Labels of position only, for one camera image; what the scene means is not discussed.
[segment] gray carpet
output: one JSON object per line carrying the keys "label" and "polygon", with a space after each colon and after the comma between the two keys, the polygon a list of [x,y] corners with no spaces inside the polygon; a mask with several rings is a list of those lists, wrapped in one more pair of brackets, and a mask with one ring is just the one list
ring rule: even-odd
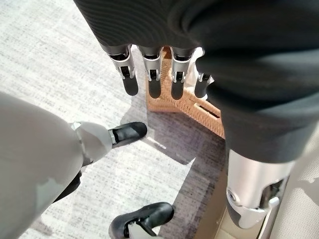
{"label": "gray carpet", "polygon": [[146,204],[176,205],[157,229],[191,239],[223,167],[224,140],[183,114],[146,110],[144,69],[133,49],[140,91],[122,80],[72,0],[0,2],[0,90],[66,121],[112,128],[148,125],[147,137],[85,169],[78,190],[50,206],[21,239],[108,239],[117,215]]}

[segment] wooden stand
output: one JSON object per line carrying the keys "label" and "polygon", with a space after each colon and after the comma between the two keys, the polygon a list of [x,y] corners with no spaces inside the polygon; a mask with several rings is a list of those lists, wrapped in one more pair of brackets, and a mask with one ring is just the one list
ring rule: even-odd
{"label": "wooden stand", "polygon": [[153,99],[147,90],[147,108],[152,112],[183,112],[205,126],[215,134],[224,138],[224,128],[220,118],[220,110],[206,100],[197,98],[193,92],[184,88],[183,96],[176,101],[171,97],[171,51],[167,47],[162,53],[161,95]]}

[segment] silver metal joint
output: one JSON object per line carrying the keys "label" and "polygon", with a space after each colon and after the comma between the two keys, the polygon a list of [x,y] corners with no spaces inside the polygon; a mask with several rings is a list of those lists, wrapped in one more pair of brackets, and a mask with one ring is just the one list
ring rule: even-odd
{"label": "silver metal joint", "polygon": [[251,228],[280,204],[294,163],[264,163],[229,151],[226,197],[240,215],[235,224]]}
{"label": "silver metal joint", "polygon": [[161,53],[162,50],[159,52],[159,55],[156,59],[152,59],[151,57],[143,56],[143,62],[146,70],[146,74],[148,76],[149,81],[159,81],[160,80],[160,71],[161,71]]}
{"label": "silver metal joint", "polygon": [[103,126],[91,122],[74,122],[71,128],[75,131],[81,144],[82,166],[100,160],[112,149],[112,137]]}
{"label": "silver metal joint", "polygon": [[109,56],[123,80],[127,79],[128,77],[131,79],[134,78],[135,68],[130,47],[128,47],[126,53]]}
{"label": "silver metal joint", "polygon": [[185,58],[185,57],[182,57],[182,56],[176,57],[173,52],[173,49],[171,49],[171,52],[172,52],[172,60],[171,60],[172,81],[174,83],[176,83],[177,81],[184,83],[192,54],[186,57],[187,58],[186,60],[182,60],[182,58]]}
{"label": "silver metal joint", "polygon": [[202,81],[204,80],[204,81],[207,82],[207,84],[210,84],[210,83],[214,82],[214,79],[213,79],[213,77],[212,77],[211,75],[209,76],[208,79],[206,79],[207,76],[208,76],[208,75],[205,74],[205,73],[200,73],[200,74],[198,74],[197,80],[198,80],[199,82],[202,82]]}

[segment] robotic finger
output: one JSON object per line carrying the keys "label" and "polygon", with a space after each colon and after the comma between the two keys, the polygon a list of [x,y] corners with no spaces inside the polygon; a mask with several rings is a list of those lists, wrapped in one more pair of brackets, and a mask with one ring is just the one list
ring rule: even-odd
{"label": "robotic finger", "polygon": [[102,46],[102,48],[109,55],[116,70],[120,73],[126,93],[130,96],[136,95],[139,91],[139,86],[135,76],[131,45],[118,47]]}

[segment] screw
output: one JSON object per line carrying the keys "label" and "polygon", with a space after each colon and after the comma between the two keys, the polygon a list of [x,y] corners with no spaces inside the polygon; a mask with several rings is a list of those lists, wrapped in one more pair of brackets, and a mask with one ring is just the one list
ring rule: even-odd
{"label": "screw", "polygon": [[233,202],[235,202],[235,201],[236,201],[235,195],[234,195],[230,190],[227,190],[227,193],[228,193],[230,199],[231,199]]}

